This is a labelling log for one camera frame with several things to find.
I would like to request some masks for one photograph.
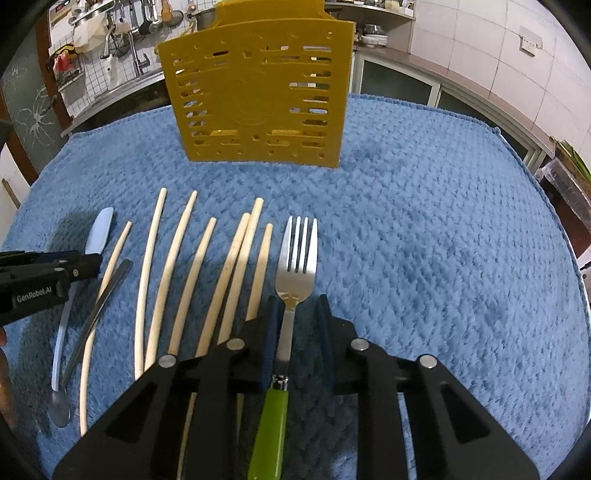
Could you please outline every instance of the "spoon bowl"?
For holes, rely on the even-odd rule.
[[[72,417],[72,408],[68,392],[60,385],[58,391],[51,391],[49,402],[49,416],[51,421],[59,428],[63,428],[70,423]]]

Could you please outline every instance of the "blue textured cloth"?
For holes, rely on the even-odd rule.
[[[327,293],[335,315],[390,354],[437,355],[538,466],[543,478],[582,431],[589,410],[589,318],[575,259],[543,192],[489,127],[458,115],[372,97],[348,100],[340,167],[191,163],[170,108],[74,135],[43,170],[4,249],[83,249],[93,218],[116,212],[108,258],[134,225],[121,258],[134,266],[104,311],[90,370],[92,423],[132,382],[139,272],[160,187],[168,196],[148,293],[146,338],[164,260],[192,189],[199,191],[165,310],[160,353],[196,245],[219,219],[193,296],[180,356],[194,353],[220,267],[242,212],[266,202],[236,325],[242,323],[262,226],[275,225],[265,295],[289,214],[319,219],[313,298],[298,310],[284,475],[355,477],[356,400],[331,397],[321,378],[311,311]],[[79,291],[65,359],[95,299]],[[51,473],[79,438],[47,415],[61,308],[7,328],[6,353],[20,417],[17,435]],[[70,383],[77,408],[79,370]],[[241,464],[248,461],[260,399],[246,402]]]

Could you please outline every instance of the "shelf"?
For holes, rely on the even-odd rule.
[[[393,12],[392,10],[386,10],[385,8],[372,7],[371,5],[357,5],[357,4],[353,4],[350,2],[325,2],[324,3],[324,10],[326,10],[326,11],[337,10],[337,9],[342,9],[342,8],[359,8],[359,9],[364,9],[364,10],[373,10],[375,12],[380,12],[385,15],[395,15],[396,17],[405,18],[405,19],[407,19],[409,21],[413,21],[413,22],[416,20],[415,17],[411,17],[410,15],[403,14],[400,12]]]

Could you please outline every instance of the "green fork handle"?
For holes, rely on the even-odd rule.
[[[248,480],[279,480],[287,421],[288,393],[270,388],[265,395]]]

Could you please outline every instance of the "metal screw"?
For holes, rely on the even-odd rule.
[[[425,368],[433,368],[437,366],[437,359],[432,355],[423,355],[418,359],[418,362]]]
[[[158,360],[158,365],[162,368],[170,368],[173,367],[174,364],[177,362],[177,358],[174,355],[163,355]]]
[[[363,352],[369,348],[369,342],[365,338],[356,338],[351,341],[351,348]]]
[[[233,351],[242,350],[244,348],[244,345],[244,340],[242,340],[241,338],[230,338],[226,343],[228,349]]]

